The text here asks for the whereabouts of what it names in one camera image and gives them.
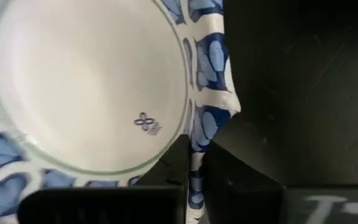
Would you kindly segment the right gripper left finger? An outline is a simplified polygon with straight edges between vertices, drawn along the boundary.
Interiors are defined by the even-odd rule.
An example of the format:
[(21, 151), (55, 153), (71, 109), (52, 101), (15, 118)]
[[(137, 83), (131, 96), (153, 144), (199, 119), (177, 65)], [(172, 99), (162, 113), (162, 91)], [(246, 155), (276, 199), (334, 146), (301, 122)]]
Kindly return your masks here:
[(19, 224), (185, 224), (190, 139), (182, 134), (128, 187), (41, 190), (19, 204)]

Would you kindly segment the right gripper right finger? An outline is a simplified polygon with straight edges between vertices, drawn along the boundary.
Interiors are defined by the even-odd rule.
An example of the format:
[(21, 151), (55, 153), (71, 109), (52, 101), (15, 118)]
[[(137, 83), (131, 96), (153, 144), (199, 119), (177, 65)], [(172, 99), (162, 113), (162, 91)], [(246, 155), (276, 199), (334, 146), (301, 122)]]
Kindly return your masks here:
[(278, 224), (283, 187), (215, 142), (203, 158), (210, 224)]

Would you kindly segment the white bowl blue floral rim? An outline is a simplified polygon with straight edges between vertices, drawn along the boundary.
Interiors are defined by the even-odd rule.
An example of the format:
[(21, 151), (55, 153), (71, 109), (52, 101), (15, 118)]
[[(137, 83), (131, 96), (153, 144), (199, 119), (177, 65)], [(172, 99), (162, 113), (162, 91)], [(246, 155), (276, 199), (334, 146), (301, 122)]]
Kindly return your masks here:
[(138, 183), (190, 143), (185, 224), (201, 165), (241, 110), (223, 0), (0, 0), (0, 224), (44, 189)]

